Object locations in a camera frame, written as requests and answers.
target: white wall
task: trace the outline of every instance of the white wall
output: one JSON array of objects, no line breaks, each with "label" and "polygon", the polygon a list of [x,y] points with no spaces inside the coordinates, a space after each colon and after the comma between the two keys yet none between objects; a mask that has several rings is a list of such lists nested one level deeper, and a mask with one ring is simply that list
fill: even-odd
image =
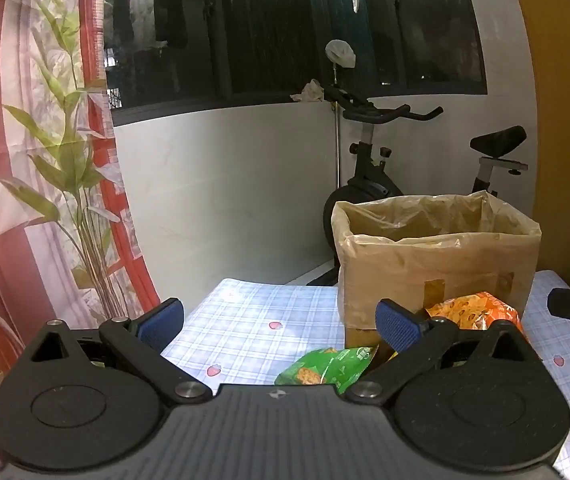
[{"label": "white wall", "polygon": [[136,236],[161,299],[223,278],[286,283],[327,261],[328,103],[208,110],[116,128]]},{"label": "white wall", "polygon": [[[530,171],[495,171],[492,187],[530,213],[536,179],[536,95],[518,0],[472,0],[488,95],[379,98],[445,113],[428,123],[377,128],[392,148],[388,173],[408,194],[469,193],[478,171],[470,139],[521,124],[510,158]],[[343,121],[343,174],[353,171],[358,127]],[[118,157],[140,248],[161,298],[194,308],[226,277],[286,283],[329,259],[321,228],[334,189],[328,103],[210,110],[116,128]]]},{"label": "white wall", "polygon": [[[377,126],[373,153],[392,149],[385,168],[406,194],[467,194],[478,172],[479,153],[470,139],[520,124],[527,140],[507,158],[530,165],[521,176],[494,170],[492,189],[525,214],[534,204],[537,157],[537,109],[534,72],[518,0],[472,0],[488,80],[488,95],[433,95],[377,98],[380,107],[409,104],[418,113],[442,106],[440,117],[425,123],[399,119]],[[343,120],[343,179],[356,160],[348,148],[361,136],[359,123]]]}]

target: bike seat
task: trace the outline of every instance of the bike seat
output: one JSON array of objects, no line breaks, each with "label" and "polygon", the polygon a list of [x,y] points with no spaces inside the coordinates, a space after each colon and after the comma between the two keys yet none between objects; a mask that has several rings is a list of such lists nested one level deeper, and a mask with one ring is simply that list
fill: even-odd
[{"label": "bike seat", "polygon": [[491,158],[501,158],[513,152],[525,139],[525,129],[522,126],[512,126],[507,130],[474,137],[470,140],[470,148]]}]

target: glass pane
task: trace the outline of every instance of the glass pane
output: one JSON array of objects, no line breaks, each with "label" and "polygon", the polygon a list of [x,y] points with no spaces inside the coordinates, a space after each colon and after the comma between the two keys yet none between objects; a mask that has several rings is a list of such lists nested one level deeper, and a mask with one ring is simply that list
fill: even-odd
[{"label": "glass pane", "polygon": [[320,78],[310,0],[222,0],[233,93],[300,91]]},{"label": "glass pane", "polygon": [[365,0],[369,33],[371,34],[377,80],[382,85],[398,82],[398,70],[394,51],[394,17],[389,0]]},{"label": "glass pane", "polygon": [[482,81],[470,0],[399,0],[399,13],[410,86]]},{"label": "glass pane", "polygon": [[216,95],[204,7],[205,0],[105,0],[112,107]]},{"label": "glass pane", "polygon": [[341,71],[341,84],[367,95],[380,85],[398,82],[389,0],[327,0],[332,38],[347,41],[356,54],[356,68]]}]

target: bike handlebar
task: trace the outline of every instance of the bike handlebar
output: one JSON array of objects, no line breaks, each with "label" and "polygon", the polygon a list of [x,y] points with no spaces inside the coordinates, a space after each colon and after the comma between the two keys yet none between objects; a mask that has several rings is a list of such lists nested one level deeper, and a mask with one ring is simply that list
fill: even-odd
[{"label": "bike handlebar", "polygon": [[444,111],[445,110],[443,110],[443,107],[437,106],[434,108],[434,110],[426,114],[415,114],[413,112],[408,112],[401,117],[405,117],[406,119],[413,119],[414,121],[431,121],[433,118],[441,115]]},{"label": "bike handlebar", "polygon": [[345,110],[343,117],[350,121],[359,121],[368,124],[385,124],[399,117],[406,117],[411,114],[409,105],[402,105],[398,108],[376,108],[374,105],[365,110],[353,111]]},{"label": "bike handlebar", "polygon": [[399,117],[411,119],[413,121],[430,121],[443,113],[442,107],[436,107],[427,114],[416,114],[411,112],[409,105],[402,105],[398,108],[377,108],[374,103],[367,101],[356,94],[344,92],[336,86],[323,88],[325,95],[330,100],[335,101],[344,108],[343,117],[351,121],[359,121],[367,124],[385,124]]}]

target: exercise bike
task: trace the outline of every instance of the exercise bike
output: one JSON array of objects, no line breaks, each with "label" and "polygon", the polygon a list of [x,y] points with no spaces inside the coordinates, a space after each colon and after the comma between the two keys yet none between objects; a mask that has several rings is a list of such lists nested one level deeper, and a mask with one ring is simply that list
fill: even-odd
[{"label": "exercise bike", "polygon": [[332,192],[323,208],[325,238],[335,254],[332,211],[336,202],[360,204],[403,195],[403,192],[385,173],[385,164],[392,154],[392,150],[381,148],[381,161],[378,164],[374,164],[371,160],[374,126],[391,123],[400,117],[414,121],[429,121],[441,115],[443,108],[439,106],[425,115],[413,113],[409,105],[390,109],[377,108],[374,103],[367,101],[367,99],[348,93],[337,86],[326,86],[323,89],[326,97],[343,107],[345,119],[363,123],[361,141],[350,146],[350,153],[356,155],[354,176],[347,181],[346,186],[341,186]]},{"label": "exercise bike", "polygon": [[[346,186],[340,186],[332,192],[323,208],[323,230],[327,243],[334,252],[334,268],[312,280],[308,285],[335,285],[338,280],[339,261],[332,231],[332,211],[336,202],[359,204],[404,194],[385,173],[385,164],[391,155],[391,150],[385,147],[380,149],[381,160],[378,164],[375,164],[371,158],[374,127],[377,124],[390,123],[398,118],[430,121],[444,111],[440,106],[427,114],[416,114],[411,111],[409,105],[402,105],[398,108],[377,108],[367,99],[344,91],[338,85],[327,85],[323,89],[326,99],[343,107],[343,117],[362,123],[363,129],[360,142],[350,146],[350,153],[356,155],[354,176],[347,181]],[[527,164],[502,158],[513,152],[526,138],[527,135],[522,126],[512,126],[505,130],[474,137],[470,141],[470,148],[484,155],[479,159],[480,166],[472,193],[487,190],[497,196],[495,191],[489,189],[494,168],[504,168],[514,175],[519,175],[528,169]]]}]

